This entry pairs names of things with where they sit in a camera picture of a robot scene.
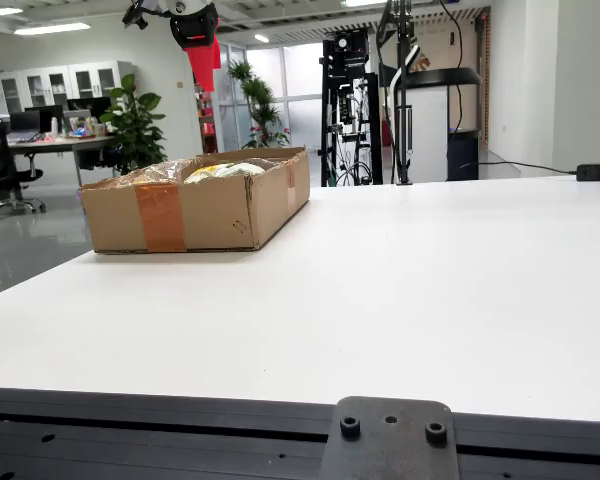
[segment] potted plant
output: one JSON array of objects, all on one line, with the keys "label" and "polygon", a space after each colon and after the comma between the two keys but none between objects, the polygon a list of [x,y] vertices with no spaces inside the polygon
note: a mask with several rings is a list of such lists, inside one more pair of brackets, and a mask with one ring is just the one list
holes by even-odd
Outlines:
[{"label": "potted plant", "polygon": [[110,122],[116,129],[120,149],[116,168],[125,175],[166,159],[164,147],[158,143],[164,140],[162,130],[153,124],[154,120],[162,120],[165,115],[152,113],[162,97],[155,93],[136,95],[134,75],[126,75],[121,84],[122,88],[111,91],[111,106],[100,121]]},{"label": "potted plant", "polygon": [[240,82],[240,87],[247,100],[249,115],[258,125],[252,127],[249,133],[250,140],[242,148],[259,147],[284,147],[290,144],[288,128],[284,132],[275,132],[276,125],[280,125],[280,112],[274,105],[274,96],[271,87],[264,80],[253,73],[249,62],[233,62],[229,66],[229,76]]}]

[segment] office chair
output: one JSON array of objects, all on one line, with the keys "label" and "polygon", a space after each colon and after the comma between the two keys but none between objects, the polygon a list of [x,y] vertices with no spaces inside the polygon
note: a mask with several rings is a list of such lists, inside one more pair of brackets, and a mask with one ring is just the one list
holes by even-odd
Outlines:
[{"label": "office chair", "polygon": [[[38,209],[44,213],[47,209],[44,202],[37,198],[23,198],[20,186],[21,181],[37,180],[42,174],[42,170],[35,170],[35,177],[32,177],[30,172],[17,171],[13,155],[9,150],[6,126],[0,124],[0,212],[5,207],[10,207],[12,211],[28,207],[31,213],[36,213]],[[15,199],[11,198],[11,192],[14,193]]]}]

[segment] black power adapter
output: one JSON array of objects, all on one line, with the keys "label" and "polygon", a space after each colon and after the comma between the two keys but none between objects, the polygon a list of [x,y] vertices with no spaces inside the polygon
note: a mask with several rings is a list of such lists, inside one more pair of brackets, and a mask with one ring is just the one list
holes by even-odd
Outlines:
[{"label": "black power adapter", "polygon": [[600,163],[578,165],[576,180],[579,182],[600,182]]}]

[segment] open cardboard box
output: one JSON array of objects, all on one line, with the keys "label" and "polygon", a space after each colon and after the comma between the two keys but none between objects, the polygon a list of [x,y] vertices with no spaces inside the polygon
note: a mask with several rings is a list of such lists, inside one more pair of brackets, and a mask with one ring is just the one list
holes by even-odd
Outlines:
[{"label": "open cardboard box", "polygon": [[[198,168],[258,164],[257,159],[268,168],[260,175],[184,184]],[[258,250],[309,199],[304,147],[239,150],[168,164],[169,178],[151,180],[147,167],[82,187],[96,252]]]}]

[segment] white wall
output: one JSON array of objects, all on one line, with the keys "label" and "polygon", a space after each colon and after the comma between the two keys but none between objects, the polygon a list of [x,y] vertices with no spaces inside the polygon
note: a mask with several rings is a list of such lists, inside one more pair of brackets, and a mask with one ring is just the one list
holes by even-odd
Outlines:
[{"label": "white wall", "polygon": [[489,149],[512,162],[523,158],[526,6],[534,1],[495,0],[491,7]]},{"label": "white wall", "polygon": [[600,0],[561,0],[559,22],[554,166],[574,169],[600,163]]},{"label": "white wall", "polygon": [[[157,113],[166,114],[159,122],[169,158],[202,153],[193,75],[186,55],[175,42],[169,22],[149,19],[144,31],[124,29],[118,16],[90,19],[90,30],[22,38],[0,34],[0,70],[69,65],[75,63],[120,60],[136,67],[140,92],[155,92],[162,97]],[[178,88],[183,82],[184,88]],[[71,155],[59,161],[55,155],[40,156],[38,168],[45,177],[36,184],[75,181]],[[91,172],[86,173],[89,180]]]},{"label": "white wall", "polygon": [[[522,72],[522,136],[524,163],[553,163],[556,100],[556,52],[559,0],[529,0],[526,5],[524,67]],[[551,175],[520,167],[523,176]]]}]

